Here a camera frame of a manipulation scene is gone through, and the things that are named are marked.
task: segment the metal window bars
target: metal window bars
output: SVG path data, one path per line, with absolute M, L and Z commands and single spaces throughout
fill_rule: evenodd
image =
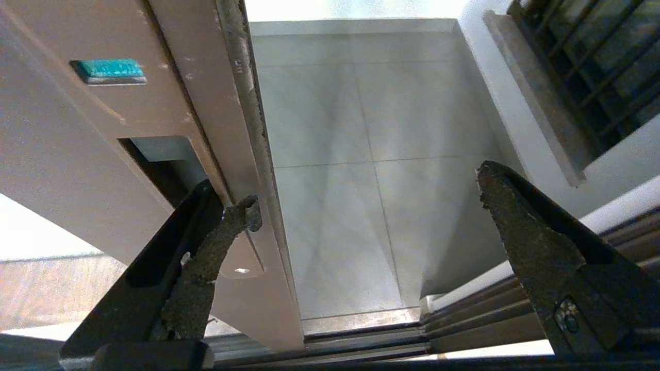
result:
M 598 155 L 660 113 L 660 2 L 514 1 L 509 13 Z

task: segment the screw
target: screw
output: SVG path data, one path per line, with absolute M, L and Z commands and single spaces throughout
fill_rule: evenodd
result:
M 578 320 L 576 319 L 575 316 L 571 313 L 566 313 L 564 314 L 564 318 L 562 319 L 564 322 L 564 326 L 566 326 L 566 329 L 571 332 L 571 333 L 577 333 L 579 330 L 579 325 L 578 325 Z

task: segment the tiled floor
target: tiled floor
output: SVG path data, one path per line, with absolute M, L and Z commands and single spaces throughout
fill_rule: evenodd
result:
M 417 306 L 505 259 L 475 183 L 501 156 L 451 34 L 253 41 L 303 318 Z

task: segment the tile grout line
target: tile grout line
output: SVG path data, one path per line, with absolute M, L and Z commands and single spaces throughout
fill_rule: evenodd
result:
M 368 129 L 367 129 L 367 142 L 369 141 Z M 440 156 L 429 156 L 429 157 L 406 157 L 406 158 L 390 158 L 387 160 L 374 160 L 373 153 L 371 153 L 371 144 L 369 144 L 369 152 L 372 160 L 369 161 L 355 161 L 355 162 L 336 162 L 332 164 L 309 164 L 309 165 L 290 165 L 290 166 L 274 166 L 275 169 L 291 169 L 291 168 L 307 168 L 310 166 L 334 166 L 334 165 L 356 165 L 356 164 L 368 164 L 373 162 L 377 164 L 379 162 L 394 162 L 394 161 L 413 161 L 413 160 L 434 160 L 438 158 L 459 158 L 459 157 L 470 157 L 470 156 L 501 156 L 500 153 L 467 153 L 467 154 L 443 154 Z
M 387 223 L 387 215 L 385 214 L 385 204 L 383 203 L 383 193 L 380 191 L 380 181 L 378 180 L 378 169 L 376 169 L 376 162 L 374 161 L 374 152 L 371 146 L 371 139 L 369 138 L 369 125 L 367 125 L 367 117 L 364 114 L 364 104 L 362 103 L 362 92 L 360 91 L 360 82 L 358 81 L 358 70 L 356 64 L 352 63 L 353 75 L 355 77 L 355 85 L 358 90 L 358 102 L 360 103 L 360 112 L 362 113 L 362 124 L 367 134 L 367 145 L 369 146 L 369 155 L 372 159 L 372 166 L 374 168 L 374 177 L 376 178 L 376 189 L 378 190 L 378 199 L 380 200 L 380 209 L 383 212 L 383 222 L 385 223 L 385 234 L 387 235 L 387 243 L 389 244 L 389 253 L 392 256 L 392 267 L 394 268 L 394 278 L 397 280 L 397 290 L 399 291 L 399 300 L 402 306 L 403 293 L 401 292 L 401 282 L 399 281 L 399 272 L 397 271 L 397 262 L 394 258 L 394 247 L 392 246 L 392 237 L 389 235 L 389 225 Z
M 355 164 L 368 164 L 373 161 L 356 161 L 356 162 L 337 162 L 334 164 L 310 164 L 310 165 L 291 165 L 291 166 L 274 166 L 275 169 L 291 169 L 291 168 L 309 168 L 310 166 L 334 166 L 334 165 L 355 165 Z
M 268 69 L 268 68 L 278 68 L 278 67 L 303 67 L 303 66 L 336 66 L 336 65 L 387 65 L 387 64 L 403 64 L 403 63 L 441 63 L 441 62 L 448 62 L 448 61 L 455 61 L 452 58 L 446 58 L 446 59 L 433 59 L 430 61 L 388 61 L 388 62 L 355 62 L 355 61 L 344 61 L 344 62 L 337 62 L 337 63 L 301 63 L 301 64 L 282 64 L 282 65 L 262 65 L 262 66 L 257 66 L 257 73 L 261 69 Z

